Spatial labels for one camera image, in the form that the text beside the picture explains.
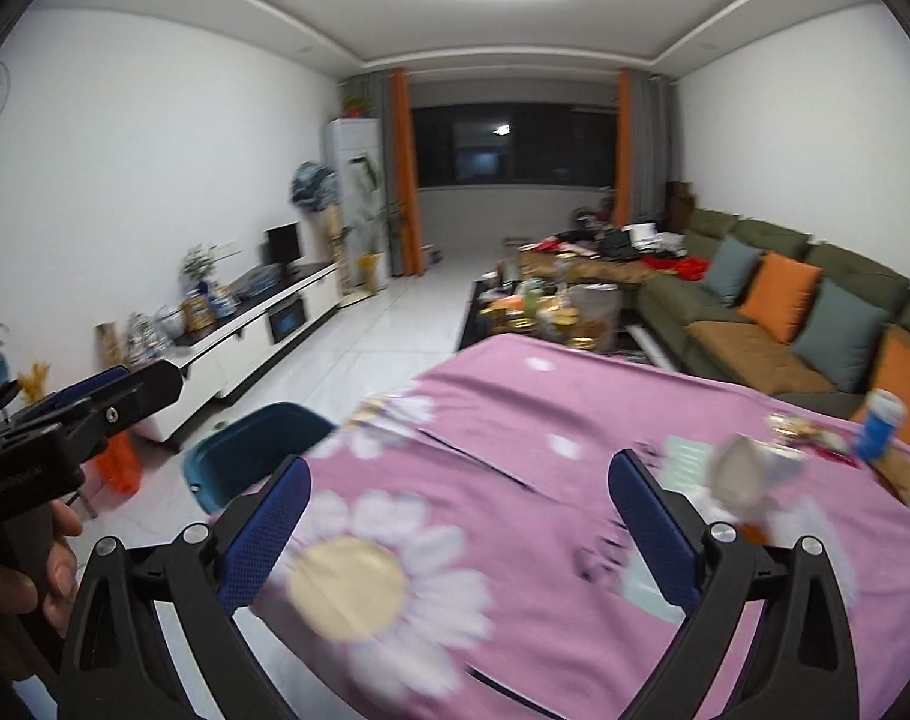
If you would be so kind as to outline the person's left hand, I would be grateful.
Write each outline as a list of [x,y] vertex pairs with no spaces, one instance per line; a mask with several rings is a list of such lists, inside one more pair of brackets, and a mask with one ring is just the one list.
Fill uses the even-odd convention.
[[20,618],[41,613],[47,634],[62,644],[77,596],[77,556],[69,539],[82,533],[79,515],[62,500],[50,502],[51,539],[45,554],[45,578],[0,566],[0,673],[6,683],[32,678],[45,658]]

